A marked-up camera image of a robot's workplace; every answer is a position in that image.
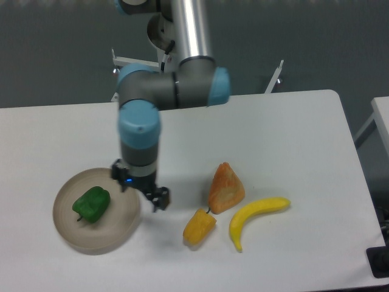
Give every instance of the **silver metal tube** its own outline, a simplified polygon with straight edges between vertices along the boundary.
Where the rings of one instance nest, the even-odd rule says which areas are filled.
[[[180,61],[212,56],[204,0],[172,0],[176,46]]]

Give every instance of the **cable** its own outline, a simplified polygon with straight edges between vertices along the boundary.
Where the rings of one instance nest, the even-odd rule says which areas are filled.
[[[170,52],[173,50],[175,44],[176,44],[175,41],[173,41],[173,40],[170,41],[170,44],[167,47],[167,49],[165,51],[165,55],[164,55],[162,62],[160,64],[160,71],[161,72],[165,72],[165,63],[168,60],[168,56],[169,56]]]

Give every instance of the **white table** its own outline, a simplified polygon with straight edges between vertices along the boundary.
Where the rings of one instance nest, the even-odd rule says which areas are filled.
[[[338,95],[333,91],[235,96],[224,106],[162,115],[159,183],[172,203],[151,213],[119,249],[80,254],[58,235],[52,206],[76,173],[119,156],[117,104],[0,109],[1,291],[312,291],[389,283],[365,250],[383,246]],[[219,163],[244,201],[220,215],[197,250],[182,231]],[[244,204],[284,196],[291,208],[252,220],[243,253],[228,235]]]
[[[354,136],[354,143],[359,148],[378,129],[382,142],[389,155],[389,97],[376,97],[371,101],[373,113]]]

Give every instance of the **green bell pepper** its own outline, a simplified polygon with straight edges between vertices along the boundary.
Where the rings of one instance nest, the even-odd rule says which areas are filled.
[[[104,214],[111,197],[109,192],[102,187],[93,187],[74,202],[72,209],[80,214],[80,221],[84,218],[90,223],[95,223]]]

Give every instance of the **toy banana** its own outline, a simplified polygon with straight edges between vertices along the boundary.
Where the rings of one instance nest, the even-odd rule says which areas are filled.
[[[242,246],[240,242],[242,228],[244,222],[255,215],[275,212],[286,209],[291,202],[282,197],[266,198],[258,201],[254,201],[241,208],[232,217],[230,222],[230,237],[238,252],[242,252]]]

